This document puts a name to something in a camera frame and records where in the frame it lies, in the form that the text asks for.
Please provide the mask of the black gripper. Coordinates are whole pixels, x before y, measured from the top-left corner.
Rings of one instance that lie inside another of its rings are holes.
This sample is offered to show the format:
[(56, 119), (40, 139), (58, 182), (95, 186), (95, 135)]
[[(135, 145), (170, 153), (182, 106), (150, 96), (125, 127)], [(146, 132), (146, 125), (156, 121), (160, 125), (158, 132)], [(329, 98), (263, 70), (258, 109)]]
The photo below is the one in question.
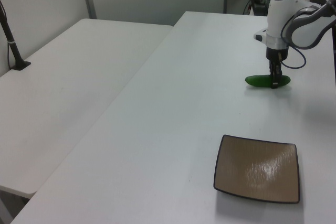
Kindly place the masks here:
[(269, 62), (269, 72), (272, 75), (272, 88), (278, 88), (280, 85), (282, 70), (281, 61), (284, 61), (288, 57), (289, 48), (285, 49), (272, 49), (266, 48), (266, 58)]

